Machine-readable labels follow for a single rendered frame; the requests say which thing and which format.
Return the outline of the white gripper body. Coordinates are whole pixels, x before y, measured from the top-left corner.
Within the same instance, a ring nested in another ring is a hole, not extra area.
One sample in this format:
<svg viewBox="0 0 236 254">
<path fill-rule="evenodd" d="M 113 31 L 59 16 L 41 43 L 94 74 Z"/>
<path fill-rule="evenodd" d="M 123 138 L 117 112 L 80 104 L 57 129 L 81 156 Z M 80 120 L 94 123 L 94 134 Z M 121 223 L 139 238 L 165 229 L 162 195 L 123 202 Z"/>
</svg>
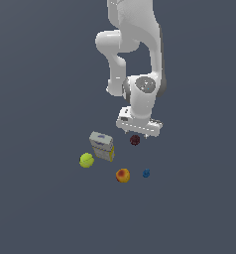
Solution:
<svg viewBox="0 0 236 254">
<path fill-rule="evenodd" d="M 116 126 L 120 129 L 127 130 L 128 133 L 136 132 L 144 136 L 147 134 L 149 137 L 158 137 L 163 128 L 163 123 L 152 118 L 146 120 L 137 119 L 132 116 L 131 107 L 126 106 L 121 108 L 116 120 Z"/>
</svg>

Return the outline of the grey and yellow box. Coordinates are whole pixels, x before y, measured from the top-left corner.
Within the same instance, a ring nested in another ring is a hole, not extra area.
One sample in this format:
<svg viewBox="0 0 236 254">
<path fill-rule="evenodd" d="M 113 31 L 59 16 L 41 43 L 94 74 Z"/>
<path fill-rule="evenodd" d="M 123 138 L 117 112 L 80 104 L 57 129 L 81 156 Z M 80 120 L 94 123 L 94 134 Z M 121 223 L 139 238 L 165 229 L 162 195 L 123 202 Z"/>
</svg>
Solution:
<svg viewBox="0 0 236 254">
<path fill-rule="evenodd" d="M 111 136 L 93 131 L 89 136 L 89 142 L 97 158 L 113 161 L 115 154 Z"/>
</svg>

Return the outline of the orange peach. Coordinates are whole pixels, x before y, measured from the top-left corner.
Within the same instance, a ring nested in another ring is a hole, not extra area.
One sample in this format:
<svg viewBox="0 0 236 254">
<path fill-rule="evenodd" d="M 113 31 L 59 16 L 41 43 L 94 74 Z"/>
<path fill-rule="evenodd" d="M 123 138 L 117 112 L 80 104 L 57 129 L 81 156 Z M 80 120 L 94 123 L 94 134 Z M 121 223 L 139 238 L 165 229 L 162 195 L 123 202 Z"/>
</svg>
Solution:
<svg viewBox="0 0 236 254">
<path fill-rule="evenodd" d="M 127 169 L 121 169 L 116 173 L 116 180 L 120 183 L 127 183 L 130 180 L 130 172 Z"/>
</svg>

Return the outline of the yellow-green tennis ball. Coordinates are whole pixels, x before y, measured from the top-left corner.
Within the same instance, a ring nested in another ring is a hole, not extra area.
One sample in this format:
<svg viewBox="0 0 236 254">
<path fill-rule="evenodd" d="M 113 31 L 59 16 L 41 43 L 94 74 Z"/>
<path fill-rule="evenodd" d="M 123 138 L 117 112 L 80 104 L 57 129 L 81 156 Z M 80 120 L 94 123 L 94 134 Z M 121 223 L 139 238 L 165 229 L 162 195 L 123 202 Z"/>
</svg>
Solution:
<svg viewBox="0 0 236 254">
<path fill-rule="evenodd" d="M 94 163 L 94 158 L 89 153 L 84 153 L 79 158 L 79 164 L 83 168 L 89 168 L 89 167 L 91 167 L 93 165 L 93 163 Z"/>
</svg>

